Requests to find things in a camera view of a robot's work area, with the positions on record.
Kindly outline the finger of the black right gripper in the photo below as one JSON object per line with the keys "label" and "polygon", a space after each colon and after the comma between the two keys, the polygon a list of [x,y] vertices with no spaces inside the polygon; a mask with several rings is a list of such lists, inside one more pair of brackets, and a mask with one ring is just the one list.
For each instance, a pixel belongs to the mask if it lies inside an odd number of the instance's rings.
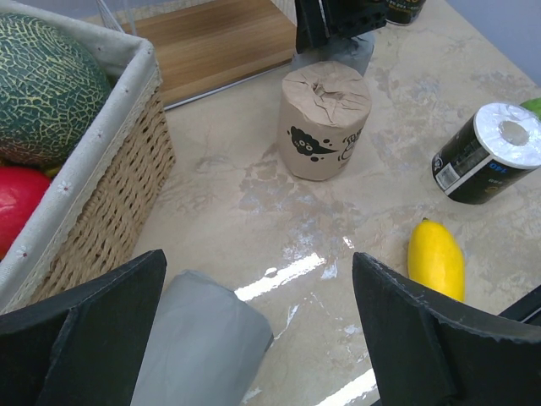
{"label": "finger of the black right gripper", "polygon": [[297,16],[296,52],[324,46],[328,42],[324,14],[319,0],[295,0]]}
{"label": "finger of the black right gripper", "polygon": [[330,36],[351,38],[386,25],[385,1],[328,0],[323,9]]}

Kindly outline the grey roll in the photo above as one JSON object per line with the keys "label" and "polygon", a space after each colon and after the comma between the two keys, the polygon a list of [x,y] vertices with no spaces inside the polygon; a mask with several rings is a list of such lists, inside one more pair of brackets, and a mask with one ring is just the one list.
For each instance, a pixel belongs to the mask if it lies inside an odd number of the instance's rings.
{"label": "grey roll", "polygon": [[133,405],[239,405],[274,340],[268,320],[197,271],[161,296]]}
{"label": "grey roll", "polygon": [[374,52],[374,45],[372,32],[351,38],[333,38],[328,44],[325,58],[342,63],[364,76]]}

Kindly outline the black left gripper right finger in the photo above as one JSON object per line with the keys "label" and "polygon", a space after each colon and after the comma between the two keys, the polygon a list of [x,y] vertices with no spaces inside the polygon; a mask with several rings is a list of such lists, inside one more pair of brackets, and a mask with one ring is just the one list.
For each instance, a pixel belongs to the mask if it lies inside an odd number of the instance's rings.
{"label": "black left gripper right finger", "polygon": [[352,258],[378,405],[538,405],[540,326],[463,304]]}

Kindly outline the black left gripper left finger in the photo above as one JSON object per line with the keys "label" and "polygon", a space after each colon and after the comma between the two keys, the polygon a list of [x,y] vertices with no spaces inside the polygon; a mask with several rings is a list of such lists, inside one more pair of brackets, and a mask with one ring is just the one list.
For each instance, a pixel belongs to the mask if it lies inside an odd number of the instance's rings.
{"label": "black left gripper left finger", "polygon": [[3,405],[128,405],[167,269],[162,250],[1,317]]}

